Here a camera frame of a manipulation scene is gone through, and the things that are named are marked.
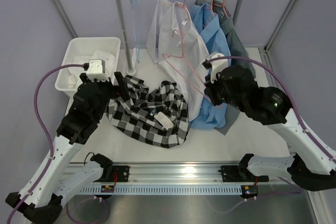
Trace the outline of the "black white checkered shirt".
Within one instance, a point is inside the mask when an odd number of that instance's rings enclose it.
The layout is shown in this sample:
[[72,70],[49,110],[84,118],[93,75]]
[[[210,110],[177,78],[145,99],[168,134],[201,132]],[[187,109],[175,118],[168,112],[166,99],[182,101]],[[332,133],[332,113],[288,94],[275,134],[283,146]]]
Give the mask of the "black white checkered shirt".
[[175,82],[164,80],[150,91],[144,80],[124,77],[128,97],[110,102],[107,117],[125,135],[156,147],[183,144],[190,130],[188,105]]

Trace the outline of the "blue wire hanger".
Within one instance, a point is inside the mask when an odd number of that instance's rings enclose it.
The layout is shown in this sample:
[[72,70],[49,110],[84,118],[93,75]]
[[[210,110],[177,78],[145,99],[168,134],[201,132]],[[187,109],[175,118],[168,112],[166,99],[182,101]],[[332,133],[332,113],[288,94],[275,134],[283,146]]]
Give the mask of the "blue wire hanger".
[[132,13],[132,25],[135,41],[135,53],[136,62],[140,62],[140,3],[139,0],[130,0],[131,13]]

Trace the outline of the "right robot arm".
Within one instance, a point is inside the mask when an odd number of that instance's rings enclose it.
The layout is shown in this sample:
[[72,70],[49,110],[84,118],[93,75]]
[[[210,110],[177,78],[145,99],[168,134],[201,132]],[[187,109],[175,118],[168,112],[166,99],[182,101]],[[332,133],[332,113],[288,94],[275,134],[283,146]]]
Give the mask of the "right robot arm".
[[245,154],[235,169],[222,168],[232,179],[243,182],[264,181],[267,176],[290,178],[309,191],[335,188],[333,157],[313,144],[315,134],[297,119],[289,97],[276,87],[259,87],[249,69],[230,66],[212,70],[205,78],[205,93],[214,105],[227,103],[248,118],[280,135],[295,153],[287,157],[262,157]]

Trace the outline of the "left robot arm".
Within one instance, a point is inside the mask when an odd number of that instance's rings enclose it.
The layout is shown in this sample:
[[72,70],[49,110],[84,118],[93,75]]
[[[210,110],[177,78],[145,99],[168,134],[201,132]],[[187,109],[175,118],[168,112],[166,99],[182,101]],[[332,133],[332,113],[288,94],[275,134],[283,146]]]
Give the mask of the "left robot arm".
[[39,169],[19,192],[9,193],[6,203],[32,223],[54,223],[63,207],[85,186],[95,181],[110,182],[115,178],[113,162],[102,154],[94,155],[80,171],[61,181],[60,178],[73,157],[98,128],[111,100],[124,98],[125,79],[120,72],[110,79],[91,81],[81,74],[83,84],[73,96],[68,114],[62,119],[50,151]]

